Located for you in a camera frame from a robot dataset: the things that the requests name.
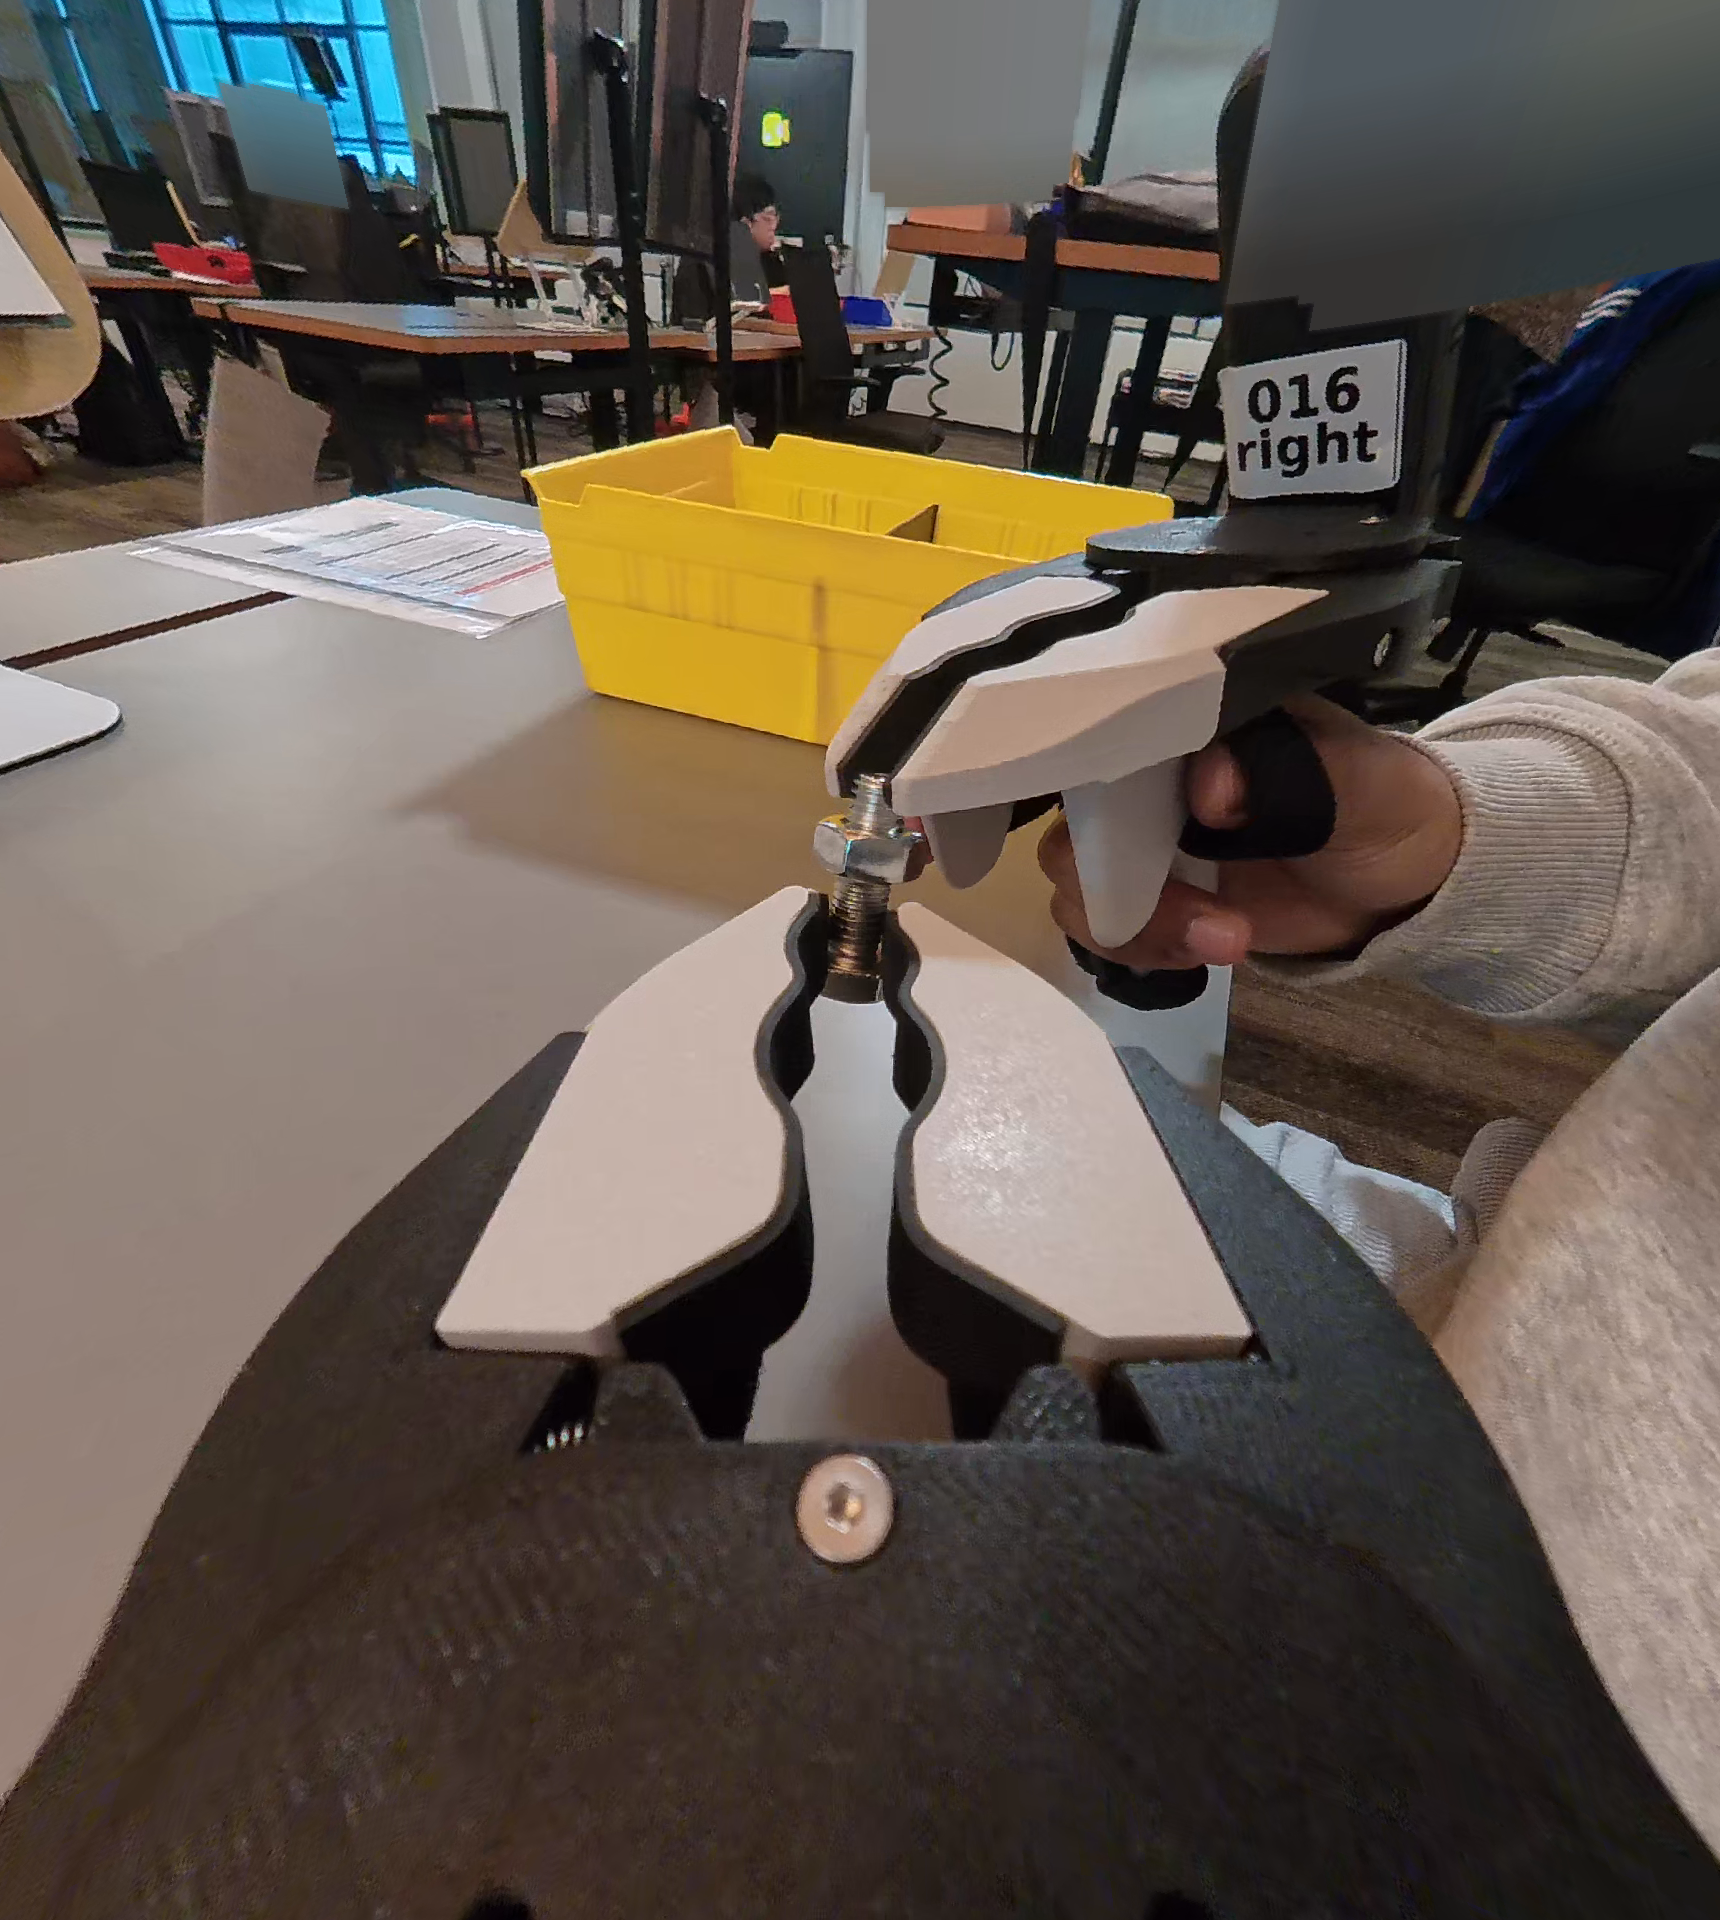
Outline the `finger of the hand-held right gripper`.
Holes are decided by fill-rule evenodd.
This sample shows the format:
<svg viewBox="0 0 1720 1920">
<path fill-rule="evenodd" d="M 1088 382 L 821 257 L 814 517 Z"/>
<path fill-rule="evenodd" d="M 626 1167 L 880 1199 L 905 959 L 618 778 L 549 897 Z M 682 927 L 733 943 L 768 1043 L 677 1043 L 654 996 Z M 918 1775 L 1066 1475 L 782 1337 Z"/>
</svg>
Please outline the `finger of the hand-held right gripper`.
<svg viewBox="0 0 1720 1920">
<path fill-rule="evenodd" d="M 1060 796 L 1086 891 L 1159 891 L 1184 851 L 1184 760 L 1231 738 L 1246 777 L 1276 800 L 1241 833 L 1208 829 L 1193 855 L 1295 857 L 1327 834 L 1327 778 L 1303 732 L 1277 716 L 1287 656 L 1259 650 L 1246 686 L 1259 708 L 1231 721 L 1225 648 L 1325 601 L 1322 589 L 1188 589 L 1140 603 L 1116 626 L 1040 656 L 984 668 L 944 703 L 889 777 L 955 891 L 992 873 L 1011 812 Z"/>
<path fill-rule="evenodd" d="M 919 618 L 871 670 L 824 750 L 824 788 L 891 785 L 968 684 L 1124 621 L 1124 590 L 1088 570 L 1019 570 L 977 582 Z"/>
</svg>

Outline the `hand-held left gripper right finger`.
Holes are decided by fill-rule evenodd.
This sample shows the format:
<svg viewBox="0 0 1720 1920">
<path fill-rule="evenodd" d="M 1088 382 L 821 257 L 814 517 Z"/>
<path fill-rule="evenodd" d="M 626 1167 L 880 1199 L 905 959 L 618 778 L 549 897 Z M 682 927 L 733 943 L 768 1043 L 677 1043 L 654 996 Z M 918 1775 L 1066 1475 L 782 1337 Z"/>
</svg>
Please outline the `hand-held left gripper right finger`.
<svg viewBox="0 0 1720 1920">
<path fill-rule="evenodd" d="M 1104 1029 L 937 912 L 889 931 L 889 1312 L 944 1380 L 1235 1358 L 1251 1322 Z"/>
</svg>

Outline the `silver steel bolt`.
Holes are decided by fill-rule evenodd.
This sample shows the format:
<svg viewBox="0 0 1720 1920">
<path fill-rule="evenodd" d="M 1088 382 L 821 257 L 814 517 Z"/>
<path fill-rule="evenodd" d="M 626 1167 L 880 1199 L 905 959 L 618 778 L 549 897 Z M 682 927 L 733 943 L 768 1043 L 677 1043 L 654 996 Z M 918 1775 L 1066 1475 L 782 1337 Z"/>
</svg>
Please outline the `silver steel bolt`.
<svg viewBox="0 0 1720 1920">
<path fill-rule="evenodd" d="M 825 876 L 898 889 L 915 878 L 928 858 L 919 829 L 904 823 L 863 829 L 848 817 L 825 817 L 814 829 L 814 858 Z"/>
</svg>

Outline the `steel hex bolt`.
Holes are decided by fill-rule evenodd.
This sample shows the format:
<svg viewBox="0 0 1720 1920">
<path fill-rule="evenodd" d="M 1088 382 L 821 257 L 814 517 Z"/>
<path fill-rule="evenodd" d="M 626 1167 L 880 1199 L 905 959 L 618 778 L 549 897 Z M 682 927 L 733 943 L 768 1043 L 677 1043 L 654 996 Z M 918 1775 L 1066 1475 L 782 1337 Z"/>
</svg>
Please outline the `steel hex bolt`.
<svg viewBox="0 0 1720 1920">
<path fill-rule="evenodd" d="M 904 823 L 891 807 L 889 782 L 883 775 L 856 777 L 843 810 L 829 817 L 851 819 L 863 829 Z M 824 998 L 871 1005 L 882 990 L 882 943 L 893 886 L 831 876 L 829 880 Z"/>
</svg>

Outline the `yellow plastic bin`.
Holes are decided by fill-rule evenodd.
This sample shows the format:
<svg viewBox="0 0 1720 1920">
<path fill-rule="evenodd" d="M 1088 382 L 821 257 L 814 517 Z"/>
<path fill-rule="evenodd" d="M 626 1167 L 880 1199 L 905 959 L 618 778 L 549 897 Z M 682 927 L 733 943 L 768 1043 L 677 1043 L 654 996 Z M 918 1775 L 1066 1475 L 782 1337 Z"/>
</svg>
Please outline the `yellow plastic bin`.
<svg viewBox="0 0 1720 1920">
<path fill-rule="evenodd" d="M 817 747 L 953 595 L 1175 515 L 1163 493 L 729 428 L 523 481 L 589 692 Z"/>
</svg>

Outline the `wooden-edged background desk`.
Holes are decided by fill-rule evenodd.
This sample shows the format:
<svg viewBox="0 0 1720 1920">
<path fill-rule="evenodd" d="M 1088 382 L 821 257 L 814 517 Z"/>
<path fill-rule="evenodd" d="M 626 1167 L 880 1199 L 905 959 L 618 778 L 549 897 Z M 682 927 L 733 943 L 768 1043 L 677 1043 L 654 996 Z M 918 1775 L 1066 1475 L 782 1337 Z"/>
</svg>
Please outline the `wooden-edged background desk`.
<svg viewBox="0 0 1720 1920">
<path fill-rule="evenodd" d="M 401 364 L 419 381 L 432 368 L 475 377 L 487 396 L 507 403 L 519 453 L 533 449 L 529 404 L 579 396 L 589 444 L 608 453 L 655 437 L 655 403 L 679 368 L 711 373 L 719 360 L 711 336 L 696 329 L 648 329 L 634 350 L 626 330 L 546 327 L 507 308 L 203 297 L 191 300 L 191 314 L 242 348 L 297 353 L 301 382 L 321 395 L 355 496 L 400 488 L 389 444 L 403 443 L 406 431 L 382 425 L 385 398 L 364 378 L 379 364 Z"/>
</svg>

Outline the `person's right hand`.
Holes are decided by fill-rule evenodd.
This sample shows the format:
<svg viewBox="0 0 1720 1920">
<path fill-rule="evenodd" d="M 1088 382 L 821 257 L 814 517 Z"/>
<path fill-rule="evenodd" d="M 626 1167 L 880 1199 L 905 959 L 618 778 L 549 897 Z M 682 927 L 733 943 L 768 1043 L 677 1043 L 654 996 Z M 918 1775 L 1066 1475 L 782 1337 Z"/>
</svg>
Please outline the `person's right hand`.
<svg viewBox="0 0 1720 1920">
<path fill-rule="evenodd" d="M 1333 791 L 1335 824 L 1324 849 L 1219 867 L 1213 889 L 1172 878 L 1148 924 L 1121 949 L 1104 949 L 1088 924 L 1068 827 L 1058 821 L 1043 830 L 1036 858 L 1066 938 L 1135 972 L 1352 955 L 1440 893 L 1464 844 L 1464 810 L 1444 767 L 1406 737 L 1380 732 L 1324 699 L 1299 697 L 1286 708 Z"/>
</svg>

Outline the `black office chair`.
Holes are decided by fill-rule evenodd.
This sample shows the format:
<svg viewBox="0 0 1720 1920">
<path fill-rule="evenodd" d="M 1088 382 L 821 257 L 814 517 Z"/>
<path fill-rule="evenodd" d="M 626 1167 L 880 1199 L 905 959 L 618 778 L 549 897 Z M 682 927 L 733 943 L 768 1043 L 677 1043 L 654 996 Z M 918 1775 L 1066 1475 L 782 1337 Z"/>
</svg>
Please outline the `black office chair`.
<svg viewBox="0 0 1720 1920">
<path fill-rule="evenodd" d="M 1458 705 L 1483 642 L 1557 621 L 1632 642 L 1688 597 L 1720 536 L 1720 443 L 1572 432 L 1496 512 L 1456 529 L 1447 629 L 1429 645 Z"/>
<path fill-rule="evenodd" d="M 782 258 L 801 363 L 796 428 L 824 443 L 919 458 L 936 454 L 944 427 L 893 412 L 896 373 L 866 367 L 851 346 L 825 244 L 784 249 Z"/>
</svg>

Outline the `blue jacket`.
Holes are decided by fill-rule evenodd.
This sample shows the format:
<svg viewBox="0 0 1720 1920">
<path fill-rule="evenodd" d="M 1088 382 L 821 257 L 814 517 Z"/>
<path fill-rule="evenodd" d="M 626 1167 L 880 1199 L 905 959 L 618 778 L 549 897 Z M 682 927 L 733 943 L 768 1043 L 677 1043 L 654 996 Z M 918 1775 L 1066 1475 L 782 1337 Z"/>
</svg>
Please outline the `blue jacket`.
<svg viewBox="0 0 1720 1920">
<path fill-rule="evenodd" d="M 1720 261 L 1610 288 L 1583 312 L 1562 356 L 1520 382 L 1509 407 L 1453 539 L 1462 523 L 1496 515 L 1572 432 L 1657 439 L 1669 431 L 1688 443 L 1720 443 Z M 1587 635 L 1668 662 L 1720 648 L 1720 536 L 1683 601 L 1642 636 Z"/>
</svg>

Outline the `black monitor stand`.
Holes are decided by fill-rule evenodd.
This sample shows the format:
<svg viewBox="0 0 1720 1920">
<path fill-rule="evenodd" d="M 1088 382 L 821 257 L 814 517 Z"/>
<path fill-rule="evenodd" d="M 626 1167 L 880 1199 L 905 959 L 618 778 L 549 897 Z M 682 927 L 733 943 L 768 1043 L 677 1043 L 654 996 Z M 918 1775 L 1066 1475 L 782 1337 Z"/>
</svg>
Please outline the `black monitor stand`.
<svg viewBox="0 0 1720 1920">
<path fill-rule="evenodd" d="M 738 434 L 732 287 L 732 131 L 728 102 L 699 92 L 694 112 L 706 133 L 709 180 L 711 368 L 719 427 Z"/>
<path fill-rule="evenodd" d="M 641 249 L 645 216 L 634 153 L 631 62 L 624 38 L 606 31 L 583 38 L 583 59 L 588 71 L 598 77 L 606 107 L 608 171 L 627 335 L 627 444 L 645 444 L 655 439 L 655 377 Z"/>
</svg>

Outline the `large black monitor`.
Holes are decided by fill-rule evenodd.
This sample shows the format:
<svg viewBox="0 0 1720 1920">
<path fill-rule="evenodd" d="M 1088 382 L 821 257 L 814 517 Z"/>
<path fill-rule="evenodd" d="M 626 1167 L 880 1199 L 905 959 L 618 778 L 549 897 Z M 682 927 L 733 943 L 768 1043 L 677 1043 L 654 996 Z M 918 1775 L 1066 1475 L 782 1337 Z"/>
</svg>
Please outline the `large black monitor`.
<svg viewBox="0 0 1720 1920">
<path fill-rule="evenodd" d="M 726 244 L 751 14 L 751 3 L 641 8 L 641 238 L 658 253 L 713 255 Z"/>
<path fill-rule="evenodd" d="M 515 43 L 532 219 L 549 243 L 615 244 L 613 153 L 631 133 L 627 6 L 519 3 Z"/>
</svg>

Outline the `laminated paper sheet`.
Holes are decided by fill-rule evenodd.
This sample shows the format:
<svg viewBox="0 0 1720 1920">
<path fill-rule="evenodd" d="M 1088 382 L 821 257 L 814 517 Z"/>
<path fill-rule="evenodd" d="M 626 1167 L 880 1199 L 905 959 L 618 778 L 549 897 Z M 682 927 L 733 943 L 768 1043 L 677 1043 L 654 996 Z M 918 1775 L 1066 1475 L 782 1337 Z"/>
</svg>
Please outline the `laminated paper sheet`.
<svg viewBox="0 0 1720 1920">
<path fill-rule="evenodd" d="M 565 603 L 544 533 L 393 496 L 203 527 L 141 543 L 136 557 L 467 639 L 496 636 Z"/>
</svg>

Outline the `small black monitor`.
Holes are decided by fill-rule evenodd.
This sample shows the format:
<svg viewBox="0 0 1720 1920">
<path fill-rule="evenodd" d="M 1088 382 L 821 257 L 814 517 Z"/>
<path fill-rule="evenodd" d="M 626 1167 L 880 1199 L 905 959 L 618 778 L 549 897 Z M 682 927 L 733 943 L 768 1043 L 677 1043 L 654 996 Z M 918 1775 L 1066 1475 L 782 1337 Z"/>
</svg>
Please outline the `small black monitor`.
<svg viewBox="0 0 1720 1920">
<path fill-rule="evenodd" d="M 498 108 L 426 115 L 445 233 L 498 240 L 517 187 L 511 119 Z"/>
</svg>

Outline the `tan panel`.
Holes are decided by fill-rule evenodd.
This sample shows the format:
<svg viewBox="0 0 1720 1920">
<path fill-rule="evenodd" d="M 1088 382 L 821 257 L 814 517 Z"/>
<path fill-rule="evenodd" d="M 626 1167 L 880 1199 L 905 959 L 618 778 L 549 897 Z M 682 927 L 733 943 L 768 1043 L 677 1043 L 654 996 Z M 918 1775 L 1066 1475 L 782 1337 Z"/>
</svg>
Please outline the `tan panel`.
<svg viewBox="0 0 1720 1920">
<path fill-rule="evenodd" d="M 221 353 L 212 367 L 199 456 L 199 527 L 308 511 L 320 501 L 321 404 Z"/>
</svg>

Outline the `blue-lit window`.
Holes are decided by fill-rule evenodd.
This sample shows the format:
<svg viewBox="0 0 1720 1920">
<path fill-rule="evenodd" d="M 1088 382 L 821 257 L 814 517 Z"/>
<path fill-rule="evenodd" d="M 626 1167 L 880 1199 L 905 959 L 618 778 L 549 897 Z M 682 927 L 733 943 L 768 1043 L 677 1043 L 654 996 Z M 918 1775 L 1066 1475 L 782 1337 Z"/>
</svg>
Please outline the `blue-lit window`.
<svg viewBox="0 0 1720 1920">
<path fill-rule="evenodd" d="M 369 177 L 415 171 L 393 45 L 379 3 L 145 3 L 170 82 L 293 92 L 325 108 L 336 151 Z"/>
</svg>

